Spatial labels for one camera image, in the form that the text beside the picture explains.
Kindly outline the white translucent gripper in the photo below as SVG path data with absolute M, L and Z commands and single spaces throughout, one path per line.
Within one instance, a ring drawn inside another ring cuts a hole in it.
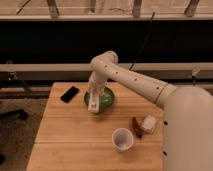
M 102 96 L 104 94 L 104 84 L 95 84 L 95 83 L 90 83 L 89 84 L 89 94 L 91 98 L 96 98 L 99 96 Z

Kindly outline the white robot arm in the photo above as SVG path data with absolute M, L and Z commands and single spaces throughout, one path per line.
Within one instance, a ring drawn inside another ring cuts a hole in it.
M 213 95 L 124 69 L 113 51 L 94 57 L 91 68 L 94 89 L 112 79 L 163 110 L 163 171 L 213 171 Z

